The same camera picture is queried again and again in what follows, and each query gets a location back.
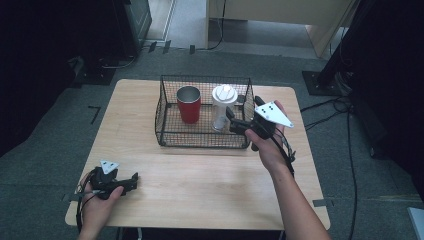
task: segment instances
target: white bottle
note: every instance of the white bottle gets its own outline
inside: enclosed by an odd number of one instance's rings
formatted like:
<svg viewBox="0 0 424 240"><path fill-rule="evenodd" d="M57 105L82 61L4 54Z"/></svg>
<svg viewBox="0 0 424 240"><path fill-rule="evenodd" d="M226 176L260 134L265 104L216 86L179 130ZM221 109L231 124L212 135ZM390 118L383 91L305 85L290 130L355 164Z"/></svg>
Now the white bottle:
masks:
<svg viewBox="0 0 424 240"><path fill-rule="evenodd" d="M213 89L213 123L214 130L221 132L228 122L227 107L232 107L237 101L237 91L230 85L224 84Z"/></svg>

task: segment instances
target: black wire basket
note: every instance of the black wire basket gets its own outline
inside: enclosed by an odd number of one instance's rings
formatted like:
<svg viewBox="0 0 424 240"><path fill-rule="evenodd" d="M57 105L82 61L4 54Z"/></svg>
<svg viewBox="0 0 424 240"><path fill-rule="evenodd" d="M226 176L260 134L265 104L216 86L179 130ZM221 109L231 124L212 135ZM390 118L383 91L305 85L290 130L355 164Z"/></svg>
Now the black wire basket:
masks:
<svg viewBox="0 0 424 240"><path fill-rule="evenodd" d="M212 127L212 90L222 84L231 85L238 93L233 107L237 119L249 121L254 114L253 89L250 78L163 75L160 98L156 109L155 133L160 146L191 148L247 148L250 141L243 135L231 133L227 127L217 132ZM186 124L181 120L177 105L177 91L183 86L200 90L199 120Z"/></svg>

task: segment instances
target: gray carpet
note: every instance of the gray carpet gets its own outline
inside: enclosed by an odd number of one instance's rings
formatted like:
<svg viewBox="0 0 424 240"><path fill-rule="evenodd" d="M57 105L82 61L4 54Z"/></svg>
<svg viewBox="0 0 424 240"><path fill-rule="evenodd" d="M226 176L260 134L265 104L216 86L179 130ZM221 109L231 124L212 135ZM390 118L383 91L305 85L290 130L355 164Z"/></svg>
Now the gray carpet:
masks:
<svg viewBox="0 0 424 240"><path fill-rule="evenodd" d="M220 52L157 49L129 67L118 69L110 86L84 85L66 89L27 141L0 162L0 239L75 239L76 227L66 225L68 204L61 202L78 181L119 79L158 80L162 74L250 77L254 85L295 89L300 107L330 99L309 96L302 70L320 71L326 62ZM95 109L96 121L91 124ZM331 105L304 112L305 123L331 115ZM424 208L410 176L390 160L370 158L361 124L350 118L352 153L358 185L354 239L416 239L407 207ZM328 207L330 234L347 239L354 206L353 178L347 144L347 118L341 114L308 132L312 153ZM107 228L100 239L114 239Z"/></svg>

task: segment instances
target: cable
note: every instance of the cable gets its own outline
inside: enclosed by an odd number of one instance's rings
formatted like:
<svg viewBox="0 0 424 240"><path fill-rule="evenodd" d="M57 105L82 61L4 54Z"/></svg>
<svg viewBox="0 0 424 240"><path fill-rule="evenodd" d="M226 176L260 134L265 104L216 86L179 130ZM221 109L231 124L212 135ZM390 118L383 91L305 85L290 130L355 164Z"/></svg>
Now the cable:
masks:
<svg viewBox="0 0 424 240"><path fill-rule="evenodd" d="M76 220L77 220L77 226L78 226L79 232L81 232L81 229L82 229L82 208L80 209L80 207L81 207L82 199L83 199L83 196L84 196L83 193L85 192L85 187L87 186L87 183L90 181L90 178L93 176L93 174L94 174L94 170L91 171L88 174L88 176L85 178L83 185L81 186L81 189L79 189L79 191L78 191L81 194L78 198L78 206L77 206L77 214L76 214Z"/></svg>
<svg viewBox="0 0 424 240"><path fill-rule="evenodd" d="M330 99L330 100L327 100L327 101L322 102L322 103L317 103L317 104L314 104L314 105L312 105L312 106L302 108L302 109L300 109L300 112L304 112L304 111L306 111L306 110L309 110L309 109L312 109L312 108L316 108L316 107L322 106L322 105L327 104L327 103L331 103L331 102L334 102L334 101L338 101L338 100L339 100L339 99L341 99L341 98L344 98L344 97L338 97L338 98Z"/></svg>
<svg viewBox="0 0 424 240"><path fill-rule="evenodd" d="M312 108L316 108L316 107L319 107L319 106L325 105L325 104L327 104L327 103L333 103L333 108L336 110L336 112L334 112L332 115L330 115L330 116L328 116L328 117L326 117L326 118L324 118L324 119L321 119L321 120L318 120L318 121L315 121L315 122L312 122L312 123L306 124L306 125L305 125L305 131L310 130L311 128L315 127L316 125L318 125L318 124L320 124L320 123L323 123L323 122L326 122L326 121L330 120L330 119L331 119L331 118L333 118L334 116L337 116L337 115L339 115L339 114L342 114L342 113L346 113L346 112L348 112L348 111L349 111L350 106L349 106L349 105L347 105L347 103L346 103L346 102L341 101L341 99L342 99L342 98L345 98L345 97L338 97L338 98L335 98L335 99L330 99L330 100L327 100L327 101L322 102L322 103L317 103L317 104L314 104L314 105L312 105L312 106L302 108L302 109L300 110L300 112L304 112L304 111L306 111L306 110L310 110L310 109L312 109ZM337 107L337 104L343 104L344 108L343 108L343 109L338 108L338 107Z"/></svg>
<svg viewBox="0 0 424 240"><path fill-rule="evenodd" d="M351 224L350 233L349 233L349 240L351 240L353 237L353 232L355 230L356 211L358 209L358 186L356 184L355 168L353 167L352 143L350 140L350 120L349 119L350 119L350 108L349 108L349 111L347 112L347 143L349 148L350 169L352 171L353 189L354 189L352 224Z"/></svg>
<svg viewBox="0 0 424 240"><path fill-rule="evenodd" d="M91 199L93 199L93 197L95 197L96 195L97 195L97 193L94 193L94 194L93 194L93 196L91 196L89 199L87 199L87 201L85 201L85 202L82 204L82 207L81 207L80 212L82 212L82 210L84 209L85 204L87 204L87 202L88 202L88 201L90 201Z"/></svg>
<svg viewBox="0 0 424 240"><path fill-rule="evenodd" d="M332 117L337 116L337 115L339 115L339 114L342 114L342 112L335 112L335 113L333 113L332 115L330 115L330 116L329 116L329 117L327 117L327 118L324 118L324 119L318 120L318 121L316 121L316 122L313 122L313 123L307 124L307 125L305 125L305 131L310 130L311 128L315 127L316 125L318 125L318 124L320 124L320 123L326 122L326 121L330 120Z"/></svg>
<svg viewBox="0 0 424 240"><path fill-rule="evenodd" d="M274 138L274 136L271 136L271 140L275 143L275 145L277 145L278 149L280 150L281 155L283 155L283 158L286 160L286 164L287 164L289 171L291 172L291 174L294 177L293 165L291 164L291 160L290 160L289 156L287 156L286 151L284 151L284 148L278 143L278 141Z"/></svg>
<svg viewBox="0 0 424 240"><path fill-rule="evenodd" d="M344 96L348 96L352 92L352 88L349 86L349 81L352 78L352 72L336 72L334 79L339 84L340 89L344 91Z"/></svg>
<svg viewBox="0 0 424 240"><path fill-rule="evenodd" d="M306 111L306 110L309 110L309 109L312 109L312 108L315 108L315 107L318 107L318 106L322 106L322 105L324 105L326 103L330 103L330 102L333 103L333 107L336 110L336 112L333 113L333 115L331 115L331 116L329 116L329 117L327 117L325 119L321 119L321 120L318 120L318 121L316 121L314 123L310 123L310 124L305 125L305 128L309 126L309 128L307 128L306 131L308 131L309 129L315 127L319 123L328 121L330 118L332 118L332 117L334 117L336 115L339 115L339 114L342 114L342 113L347 113L347 142L348 142L350 169L351 169L351 172L352 172L353 191L354 191L354 197L353 197L354 198L354 203L353 203L353 211L352 211L352 223L351 223L351 228L350 228L350 233L349 233L349 238L348 238L349 240L351 240L353 238L353 233L354 233L354 230L355 230L356 213L357 213L357 209L358 209L358 186L357 186L357 182L356 182L355 168L353 166L352 142L351 142L351 132L350 132L350 113L351 113L351 110L352 110L352 105L348 105L346 102L340 101L340 98L342 98L342 97L339 97L339 98L336 98L336 99L331 99L331 100L328 100L328 101L325 101L325 102L322 102L322 103L314 104L314 105L312 105L310 107L303 108L301 110L301 112ZM343 105L345 106L345 108L344 109L337 108L337 105L336 105L337 103L343 103Z"/></svg>
<svg viewBox="0 0 424 240"><path fill-rule="evenodd" d="M277 129L277 131L281 135L279 135L277 133L274 133L274 135L277 135L277 136L279 136L281 138L281 141L283 142L283 145L286 146L286 148L287 148L287 155L289 157L289 161L290 162L293 162L295 160L296 151L293 152L293 150L292 150L289 142L287 141L287 138L284 136L284 133L280 129L278 129L278 128L275 128L275 129Z"/></svg>
<svg viewBox="0 0 424 240"><path fill-rule="evenodd" d="M219 28L219 32L221 33L222 42L225 42L225 40L224 40L224 28L221 27L221 25L219 23L219 19L217 19L216 22L218 23L218 28ZM219 52L222 49L224 49L224 46L222 46L221 48L216 49L216 50L211 50L211 49L208 49L208 48L199 48L199 49L197 49L197 51L203 51L203 52Z"/></svg>
<svg viewBox="0 0 424 240"><path fill-rule="evenodd" d="M219 39L218 44L216 44L214 47L208 48L207 50L214 50L216 47L221 44L222 39L224 39L224 16L225 16L225 6L227 5L227 0L224 0L224 7L222 8L222 18L221 18L221 39Z"/></svg>
<svg viewBox="0 0 424 240"><path fill-rule="evenodd" d="M129 62L129 63L127 63L127 64L125 64L125 65L121 65L121 66L102 66L102 68L106 68L106 69L119 69L119 68L126 68L126 67L128 67L129 65L131 65L133 62L134 62L134 60L135 60L135 57L134 56L130 56L131 57L131 61Z"/></svg>

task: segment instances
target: white bottle cap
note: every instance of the white bottle cap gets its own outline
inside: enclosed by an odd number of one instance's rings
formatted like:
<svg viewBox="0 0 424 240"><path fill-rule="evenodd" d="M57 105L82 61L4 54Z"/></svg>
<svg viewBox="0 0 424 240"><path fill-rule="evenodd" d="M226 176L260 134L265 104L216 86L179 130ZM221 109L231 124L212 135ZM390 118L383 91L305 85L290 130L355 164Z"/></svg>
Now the white bottle cap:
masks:
<svg viewBox="0 0 424 240"><path fill-rule="evenodd" d="M227 107L235 104L238 94L232 86L224 84L213 89L212 97L214 105Z"/></svg>

